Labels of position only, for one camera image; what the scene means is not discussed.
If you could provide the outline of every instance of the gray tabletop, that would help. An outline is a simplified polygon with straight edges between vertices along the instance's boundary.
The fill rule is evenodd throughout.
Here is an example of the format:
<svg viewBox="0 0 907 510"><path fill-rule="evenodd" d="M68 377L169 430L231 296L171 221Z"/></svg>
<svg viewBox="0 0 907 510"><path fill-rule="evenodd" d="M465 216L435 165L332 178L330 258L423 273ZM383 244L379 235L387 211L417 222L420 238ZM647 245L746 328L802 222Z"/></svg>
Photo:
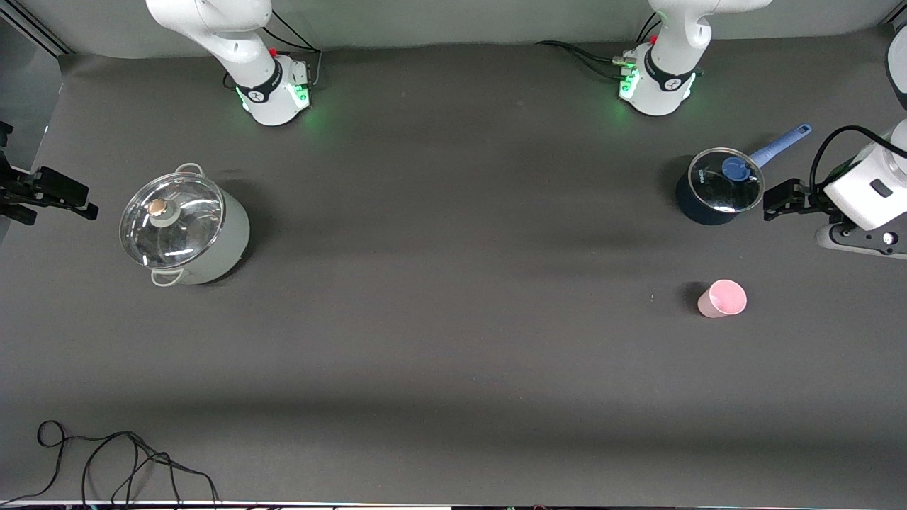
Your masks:
<svg viewBox="0 0 907 510"><path fill-rule="evenodd" d="M54 417L133 429L225 499L905 507L907 266L820 249L823 217L704 227L672 197L709 147L811 123L775 184L840 125L894 125L889 37L717 42L658 119L540 46L331 52L278 128L211 58L65 61L38 162L101 214L41 211L0 250L0 495L44 485ZM250 251L157 289L119 217L183 162L245 205ZM749 307L703 319L722 278ZM46 499L78 497L87 451ZM131 463L102 454L96 494ZM141 497L171 498L163 470Z"/></svg>

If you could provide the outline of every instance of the blue handle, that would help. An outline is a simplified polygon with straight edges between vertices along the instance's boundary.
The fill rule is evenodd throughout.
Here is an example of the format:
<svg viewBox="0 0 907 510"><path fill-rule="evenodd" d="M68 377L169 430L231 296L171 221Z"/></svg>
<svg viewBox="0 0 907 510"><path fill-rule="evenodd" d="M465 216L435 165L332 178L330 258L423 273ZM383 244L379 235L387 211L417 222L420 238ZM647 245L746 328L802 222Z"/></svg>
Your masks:
<svg viewBox="0 0 907 510"><path fill-rule="evenodd" d="M769 143L762 149L753 152L753 155L750 157L753 158L756 166L762 168L766 165L766 163L772 161L772 158L780 154L784 149L797 142L800 142L807 134L811 132L813 132L813 126L809 124L801 124L794 129L784 133L781 138Z"/></svg>

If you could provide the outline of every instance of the metal frame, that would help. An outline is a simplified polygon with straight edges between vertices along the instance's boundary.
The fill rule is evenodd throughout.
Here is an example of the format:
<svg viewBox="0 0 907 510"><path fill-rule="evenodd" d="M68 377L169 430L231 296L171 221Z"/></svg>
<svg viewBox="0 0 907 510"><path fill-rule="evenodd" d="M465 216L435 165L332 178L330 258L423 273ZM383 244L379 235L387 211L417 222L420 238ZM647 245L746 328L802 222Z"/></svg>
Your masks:
<svg viewBox="0 0 907 510"><path fill-rule="evenodd" d="M896 28L907 25L907 0L903 0L897 7L884 17L883 23L891 23Z"/></svg>
<svg viewBox="0 0 907 510"><path fill-rule="evenodd" d="M19 0L0 0L0 17L54 57L74 53L41 20L28 12Z"/></svg>

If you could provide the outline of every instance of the pot handle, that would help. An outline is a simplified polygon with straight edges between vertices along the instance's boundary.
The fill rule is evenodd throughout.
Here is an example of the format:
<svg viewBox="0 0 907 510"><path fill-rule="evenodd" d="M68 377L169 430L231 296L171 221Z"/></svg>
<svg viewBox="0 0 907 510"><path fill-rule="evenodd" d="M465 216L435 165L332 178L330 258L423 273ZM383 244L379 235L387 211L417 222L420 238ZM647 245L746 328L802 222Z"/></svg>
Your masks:
<svg viewBox="0 0 907 510"><path fill-rule="evenodd" d="M201 175L202 177L208 177L207 175L205 175L205 171L201 169L198 163L183 163L182 165L176 167L175 172L185 172L185 170L183 169L189 168L190 166L194 166L196 169L198 169L198 171L195 173Z"/></svg>
<svg viewBox="0 0 907 510"><path fill-rule="evenodd" d="M174 278L173 280L169 281L159 281L157 278L155 278L157 276L172 276ZM178 270L164 271L151 270L151 283L157 285L158 287L172 287L173 285L180 283L180 280L182 280L182 277L184 276L186 276L186 270L182 268Z"/></svg>

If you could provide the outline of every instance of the saucepan lid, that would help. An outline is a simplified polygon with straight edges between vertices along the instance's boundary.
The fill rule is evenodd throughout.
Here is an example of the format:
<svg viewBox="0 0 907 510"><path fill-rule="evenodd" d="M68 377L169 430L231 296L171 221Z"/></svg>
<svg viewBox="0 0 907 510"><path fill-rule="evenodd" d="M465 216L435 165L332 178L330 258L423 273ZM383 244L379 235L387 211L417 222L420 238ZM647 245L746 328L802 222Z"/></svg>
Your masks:
<svg viewBox="0 0 907 510"><path fill-rule="evenodd" d="M197 170L186 170L189 167ZM199 165L186 163L132 197L120 220L120 240L142 266L174 269L204 253L223 221L223 192Z"/></svg>

